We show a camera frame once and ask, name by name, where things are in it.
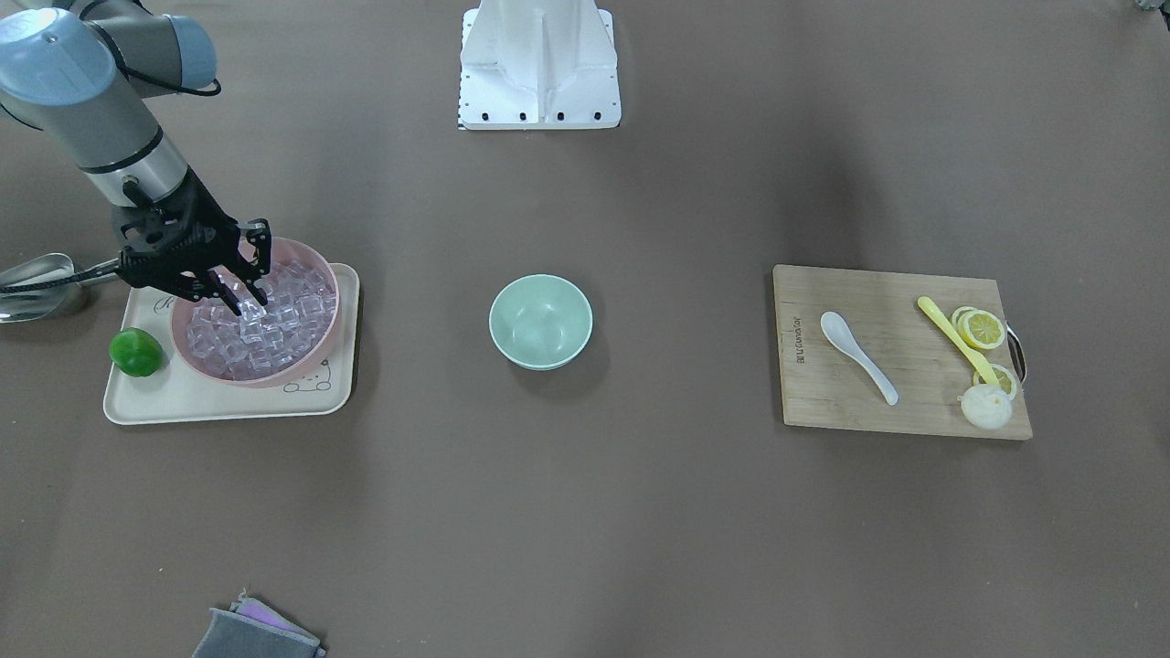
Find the empty bowl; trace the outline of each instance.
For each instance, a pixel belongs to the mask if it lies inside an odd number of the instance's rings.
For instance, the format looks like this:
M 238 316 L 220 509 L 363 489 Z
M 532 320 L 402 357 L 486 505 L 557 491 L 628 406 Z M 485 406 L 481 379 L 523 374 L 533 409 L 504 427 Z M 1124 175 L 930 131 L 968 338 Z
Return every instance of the empty bowl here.
M 309 272 L 319 273 L 323 276 L 324 287 L 331 290 L 335 295 L 338 293 L 337 288 L 337 275 L 333 273 L 333 268 L 330 267 L 329 261 L 322 258 L 316 251 L 314 251 L 308 245 L 297 242 L 296 240 L 288 240 L 284 238 L 273 238 L 271 246 L 271 262 L 281 263 L 288 266 L 289 263 L 300 262 Z M 233 274 L 228 273 L 223 268 L 216 268 L 216 273 L 223 279 L 223 282 L 232 286 L 236 282 Z M 252 295 L 247 290 L 238 290 L 236 295 L 240 297 L 240 302 L 247 302 L 252 300 Z M 221 301 L 215 301 L 215 304 L 222 304 Z M 274 306 L 275 300 L 269 300 L 269 304 L 266 310 L 275 311 L 277 307 Z M 319 334 L 317 343 L 314 344 L 307 352 L 301 354 L 296 359 L 287 365 L 281 366 L 281 369 L 271 375 L 256 376 L 254 378 L 247 379 L 235 379 L 228 372 L 212 373 L 206 370 L 207 363 L 199 358 L 193 352 L 192 345 L 187 340 L 187 328 L 192 323 L 192 316 L 197 304 L 184 299 L 177 299 L 174 301 L 174 307 L 171 310 L 171 337 L 174 341 L 176 352 L 183 358 L 184 363 L 191 366 L 192 370 L 200 373 L 208 379 L 219 382 L 222 384 L 229 384 L 232 386 L 242 386 L 247 389 L 264 389 L 269 386 L 281 386 L 288 384 L 289 382 L 295 382 L 296 379 L 304 376 L 308 371 L 316 368 L 323 357 L 329 356 L 332 349 L 337 345 L 337 341 L 340 337 L 340 324 L 337 321 L 338 313 L 335 307 L 332 311 L 325 309 L 325 317 L 328 317 L 328 323 L 324 327 L 324 333 Z
M 529 370 L 552 370 L 573 359 L 593 334 L 593 309 L 571 282 L 531 274 L 500 290 L 488 313 L 496 348 Z

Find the gray cloth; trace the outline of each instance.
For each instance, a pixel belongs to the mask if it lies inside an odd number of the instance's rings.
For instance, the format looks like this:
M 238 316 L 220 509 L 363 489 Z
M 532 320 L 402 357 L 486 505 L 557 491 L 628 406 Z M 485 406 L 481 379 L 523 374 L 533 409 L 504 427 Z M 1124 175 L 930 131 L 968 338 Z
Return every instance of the gray cloth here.
M 256 599 L 247 601 L 271 611 Z M 241 602 L 232 605 L 233 611 L 212 609 L 212 624 L 191 658 L 325 658 L 321 640 L 308 631 L 277 628 L 234 612 Z

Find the white round object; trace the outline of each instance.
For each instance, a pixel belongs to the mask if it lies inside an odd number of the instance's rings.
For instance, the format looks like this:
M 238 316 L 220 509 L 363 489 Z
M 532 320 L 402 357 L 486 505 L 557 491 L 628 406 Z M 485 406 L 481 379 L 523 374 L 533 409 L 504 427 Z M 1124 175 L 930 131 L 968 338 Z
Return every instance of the white round object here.
M 958 399 L 963 416 L 982 430 L 998 430 L 1012 418 L 1012 400 L 997 384 L 976 384 Z

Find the green bowl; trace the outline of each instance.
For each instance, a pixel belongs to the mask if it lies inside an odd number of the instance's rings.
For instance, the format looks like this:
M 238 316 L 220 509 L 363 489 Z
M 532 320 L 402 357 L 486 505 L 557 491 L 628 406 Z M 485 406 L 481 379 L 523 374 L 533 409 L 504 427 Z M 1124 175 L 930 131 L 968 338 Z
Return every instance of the green bowl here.
M 552 370 L 585 349 L 593 334 L 593 309 L 569 281 L 531 274 L 500 290 L 488 328 L 496 348 L 516 365 Z

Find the yellow plastic utensil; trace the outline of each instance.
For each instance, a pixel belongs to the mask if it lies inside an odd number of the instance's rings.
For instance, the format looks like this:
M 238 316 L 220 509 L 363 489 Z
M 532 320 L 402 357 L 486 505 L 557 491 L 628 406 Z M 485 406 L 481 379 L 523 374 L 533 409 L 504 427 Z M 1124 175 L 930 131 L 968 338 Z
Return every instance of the yellow plastic utensil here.
M 918 297 L 918 308 L 922 309 L 922 313 L 927 314 L 927 317 L 935 323 L 935 327 L 938 327 L 938 329 L 941 329 L 942 333 L 945 334 L 952 343 L 955 343 L 958 351 L 971 362 L 971 365 L 975 366 L 975 371 L 979 373 L 979 377 L 982 377 L 984 382 L 997 386 L 999 385 L 999 379 L 996 378 L 996 371 L 991 369 L 991 364 L 987 363 L 987 358 L 969 348 L 966 343 L 963 342 L 963 338 L 958 337 L 958 331 L 951 327 L 950 321 L 947 320 L 947 316 L 943 315 L 942 309 L 938 308 L 938 304 L 936 304 L 934 300 L 928 296 Z

